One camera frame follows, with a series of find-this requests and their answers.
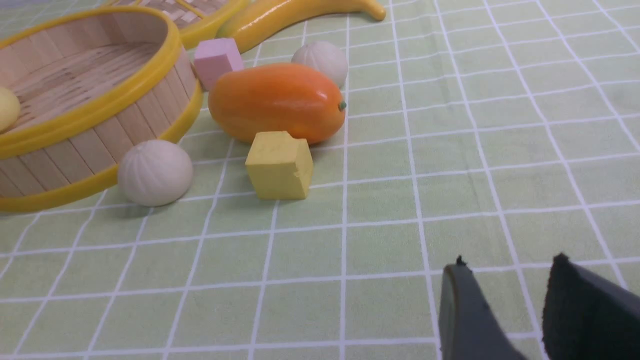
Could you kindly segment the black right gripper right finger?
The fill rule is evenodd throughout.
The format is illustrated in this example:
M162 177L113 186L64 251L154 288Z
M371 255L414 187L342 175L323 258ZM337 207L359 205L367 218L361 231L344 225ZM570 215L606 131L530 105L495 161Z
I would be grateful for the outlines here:
M637 360L640 298L559 253L542 308L542 343L551 360Z

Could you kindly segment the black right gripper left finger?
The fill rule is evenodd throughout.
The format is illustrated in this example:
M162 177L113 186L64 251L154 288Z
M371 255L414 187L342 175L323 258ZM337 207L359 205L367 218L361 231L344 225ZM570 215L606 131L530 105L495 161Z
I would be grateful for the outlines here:
M444 360L525 359L503 332L462 256L443 267L438 330Z

